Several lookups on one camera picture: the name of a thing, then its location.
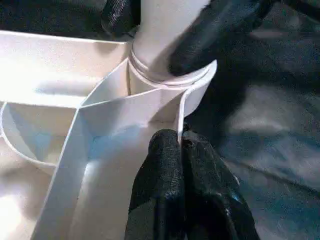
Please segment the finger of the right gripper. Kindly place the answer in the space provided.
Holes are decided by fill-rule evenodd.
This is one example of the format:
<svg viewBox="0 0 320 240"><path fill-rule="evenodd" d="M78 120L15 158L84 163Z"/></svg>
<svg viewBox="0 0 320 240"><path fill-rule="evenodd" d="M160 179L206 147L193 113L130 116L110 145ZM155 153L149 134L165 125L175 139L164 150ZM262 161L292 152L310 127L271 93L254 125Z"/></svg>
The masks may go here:
<svg viewBox="0 0 320 240"><path fill-rule="evenodd" d="M138 1L107 0L100 16L106 33L127 34L138 26Z"/></svg>
<svg viewBox="0 0 320 240"><path fill-rule="evenodd" d="M179 38L168 60L169 72L178 77L207 66L264 17L263 0L210 1Z"/></svg>

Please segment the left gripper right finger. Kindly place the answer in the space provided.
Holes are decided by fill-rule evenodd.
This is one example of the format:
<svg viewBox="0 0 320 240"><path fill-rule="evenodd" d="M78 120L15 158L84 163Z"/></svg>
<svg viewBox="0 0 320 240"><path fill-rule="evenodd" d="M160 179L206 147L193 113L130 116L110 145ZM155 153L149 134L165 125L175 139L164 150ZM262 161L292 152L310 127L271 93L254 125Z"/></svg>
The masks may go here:
<svg viewBox="0 0 320 240"><path fill-rule="evenodd" d="M203 135L183 133L182 163L189 240L260 238L237 178Z"/></svg>

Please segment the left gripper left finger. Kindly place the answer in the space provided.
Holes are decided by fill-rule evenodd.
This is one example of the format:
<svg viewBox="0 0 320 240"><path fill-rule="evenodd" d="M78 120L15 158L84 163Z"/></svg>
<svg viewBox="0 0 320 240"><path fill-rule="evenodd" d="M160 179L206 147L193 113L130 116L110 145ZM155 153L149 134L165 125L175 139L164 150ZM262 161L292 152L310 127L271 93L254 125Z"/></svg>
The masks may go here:
<svg viewBox="0 0 320 240"><path fill-rule="evenodd" d="M124 238L183 240L185 216L178 135L172 129L161 129L151 137L147 156L135 176Z"/></svg>

